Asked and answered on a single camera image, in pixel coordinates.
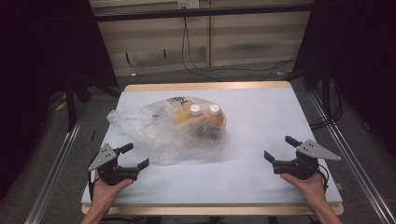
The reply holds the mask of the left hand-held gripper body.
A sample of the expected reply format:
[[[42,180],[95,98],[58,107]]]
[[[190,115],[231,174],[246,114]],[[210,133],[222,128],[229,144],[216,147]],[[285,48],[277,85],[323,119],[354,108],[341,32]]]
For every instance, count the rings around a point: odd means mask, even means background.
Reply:
[[[109,186],[115,186],[122,180],[132,179],[136,181],[139,170],[137,167],[122,167],[118,163],[119,147],[113,148],[110,144],[104,144],[93,157],[88,170],[96,170],[102,180]]]

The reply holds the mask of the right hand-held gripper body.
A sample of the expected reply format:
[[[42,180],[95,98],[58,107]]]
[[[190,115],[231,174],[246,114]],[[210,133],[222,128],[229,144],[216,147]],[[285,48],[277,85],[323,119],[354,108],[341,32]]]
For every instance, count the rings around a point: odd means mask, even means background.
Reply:
[[[306,180],[311,177],[319,167],[318,160],[340,161],[341,157],[330,152],[313,140],[306,140],[296,149],[296,158],[292,161],[277,161],[273,163],[274,173],[290,174],[298,179]]]

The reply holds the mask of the clear printed plastic bag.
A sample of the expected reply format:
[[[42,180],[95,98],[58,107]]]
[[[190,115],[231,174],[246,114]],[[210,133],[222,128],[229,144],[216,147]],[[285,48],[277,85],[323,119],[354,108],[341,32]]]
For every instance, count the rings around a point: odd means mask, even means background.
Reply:
[[[227,118],[220,137],[210,140],[196,134],[196,128],[190,128],[188,121],[174,123],[174,115],[180,110],[189,110],[191,105],[199,105],[203,112],[203,121],[208,123],[209,107],[216,105],[206,99],[192,96],[167,98],[149,105],[128,110],[113,110],[107,120],[118,126],[129,136],[136,148],[150,155],[157,163],[171,165],[183,161],[207,161],[219,154],[227,133]]]

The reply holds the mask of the person's right hand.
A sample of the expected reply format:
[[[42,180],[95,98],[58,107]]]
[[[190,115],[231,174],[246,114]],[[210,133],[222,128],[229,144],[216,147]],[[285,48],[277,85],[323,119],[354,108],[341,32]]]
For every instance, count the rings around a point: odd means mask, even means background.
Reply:
[[[290,174],[281,174],[280,177],[300,191],[311,212],[322,212],[329,207],[325,196],[323,178],[320,174],[315,173],[306,180],[298,179]]]

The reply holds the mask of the person's left hand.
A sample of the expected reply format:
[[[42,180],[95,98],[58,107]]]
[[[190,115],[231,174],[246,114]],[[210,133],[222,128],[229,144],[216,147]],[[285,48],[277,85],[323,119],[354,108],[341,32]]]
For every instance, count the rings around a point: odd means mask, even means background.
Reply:
[[[133,183],[134,181],[132,179],[125,179],[115,186],[109,186],[99,175],[95,175],[92,208],[96,211],[106,213],[117,199],[119,193]]]

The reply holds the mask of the yellow packet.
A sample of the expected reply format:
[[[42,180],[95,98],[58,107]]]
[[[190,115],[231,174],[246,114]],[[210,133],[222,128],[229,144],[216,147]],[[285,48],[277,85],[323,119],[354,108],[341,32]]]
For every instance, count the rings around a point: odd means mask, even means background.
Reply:
[[[180,124],[191,118],[191,112],[189,110],[177,111],[174,115],[174,123]]]

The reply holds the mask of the dark packet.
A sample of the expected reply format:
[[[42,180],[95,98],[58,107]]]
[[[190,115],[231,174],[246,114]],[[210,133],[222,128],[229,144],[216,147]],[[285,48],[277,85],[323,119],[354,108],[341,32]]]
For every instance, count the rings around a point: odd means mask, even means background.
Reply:
[[[217,140],[220,137],[220,128],[210,123],[203,123],[197,127],[196,134],[210,140]]]

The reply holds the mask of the black metal stand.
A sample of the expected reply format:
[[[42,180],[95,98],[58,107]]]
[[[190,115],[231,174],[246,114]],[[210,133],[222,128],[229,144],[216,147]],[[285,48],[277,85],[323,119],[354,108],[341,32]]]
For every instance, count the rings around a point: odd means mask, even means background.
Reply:
[[[67,80],[64,85],[67,113],[68,113],[68,129],[71,132],[75,127],[78,118],[76,114],[75,98],[78,98],[81,102],[89,102],[92,98],[88,89],[83,86],[80,82],[73,80]]]

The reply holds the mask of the orange bottle with white cap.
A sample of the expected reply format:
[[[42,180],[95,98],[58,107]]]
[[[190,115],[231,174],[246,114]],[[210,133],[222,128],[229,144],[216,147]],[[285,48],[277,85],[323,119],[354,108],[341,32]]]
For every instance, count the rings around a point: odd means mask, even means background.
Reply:
[[[221,108],[218,105],[211,105],[209,107],[207,120],[210,126],[222,130],[225,118]]]
[[[196,128],[203,121],[203,112],[199,105],[191,105],[189,114],[189,127]]]

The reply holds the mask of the wooden table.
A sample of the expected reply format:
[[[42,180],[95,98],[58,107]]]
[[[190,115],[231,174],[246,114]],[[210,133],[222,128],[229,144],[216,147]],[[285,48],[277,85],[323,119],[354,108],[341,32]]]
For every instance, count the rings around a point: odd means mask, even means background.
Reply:
[[[219,104],[227,135],[219,154],[207,161],[162,165],[154,160],[123,190],[110,209],[130,216],[302,216],[309,210],[299,191],[273,172],[263,157],[292,160],[290,135],[312,138],[308,122],[287,81],[130,85],[117,108],[128,110],[175,96]]]

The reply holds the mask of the black curtain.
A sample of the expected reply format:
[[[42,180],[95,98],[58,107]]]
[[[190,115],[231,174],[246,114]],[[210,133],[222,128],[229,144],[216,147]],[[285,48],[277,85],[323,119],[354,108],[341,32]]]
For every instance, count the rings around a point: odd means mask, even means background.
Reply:
[[[314,0],[294,69],[327,71],[396,157],[396,0]]]
[[[0,0],[0,201],[37,144],[57,91],[116,87],[90,0]]]

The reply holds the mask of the black metal crossbar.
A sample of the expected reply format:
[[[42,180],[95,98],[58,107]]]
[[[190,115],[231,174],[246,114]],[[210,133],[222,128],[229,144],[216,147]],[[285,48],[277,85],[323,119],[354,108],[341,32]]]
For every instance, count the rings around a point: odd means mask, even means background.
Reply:
[[[275,5],[260,7],[213,7],[198,9],[175,9],[149,12],[134,13],[107,13],[97,14],[92,18],[95,21],[137,21],[137,20],[157,20],[188,17],[207,17],[207,16],[228,16],[243,14],[262,14],[262,13],[284,13],[284,12],[303,12],[311,11],[315,8],[313,4],[294,4],[294,5]]]

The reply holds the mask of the metal floor rail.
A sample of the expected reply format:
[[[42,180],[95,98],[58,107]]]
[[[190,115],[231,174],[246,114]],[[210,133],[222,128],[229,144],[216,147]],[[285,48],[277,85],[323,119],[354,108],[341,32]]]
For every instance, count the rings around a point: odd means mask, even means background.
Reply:
[[[59,149],[57,158],[52,164],[47,179],[43,187],[41,188],[38,196],[35,198],[33,207],[31,208],[27,218],[25,219],[24,224],[40,224],[46,208],[49,204],[52,193],[58,182],[60,173],[64,168],[64,164],[67,160],[68,154],[78,135],[78,131],[80,129],[81,122],[86,114],[88,105],[88,103],[82,104],[77,117],[77,121],[72,126],[71,130],[67,132],[63,144]]]
[[[342,132],[336,125],[335,121],[333,119],[330,119],[330,117],[326,114],[324,105],[320,100],[319,96],[312,91],[309,91],[308,94],[316,110],[318,111],[320,118],[326,122],[326,128],[330,132],[333,141],[341,151],[341,154],[344,157],[344,161],[347,163],[351,172],[357,179],[357,182],[359,183],[371,206],[374,208],[381,223],[396,224],[396,216],[394,216],[393,213],[390,211],[390,208],[386,203],[384,197],[381,195],[372,180],[364,171],[358,158],[355,156],[352,148],[350,147],[345,137],[342,135]]]

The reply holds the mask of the white wall socket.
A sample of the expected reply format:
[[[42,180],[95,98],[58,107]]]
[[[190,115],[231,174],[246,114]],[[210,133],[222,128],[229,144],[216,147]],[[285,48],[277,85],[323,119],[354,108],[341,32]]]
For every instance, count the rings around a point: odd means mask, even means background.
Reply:
[[[200,7],[199,0],[177,0],[178,9],[195,9]]]

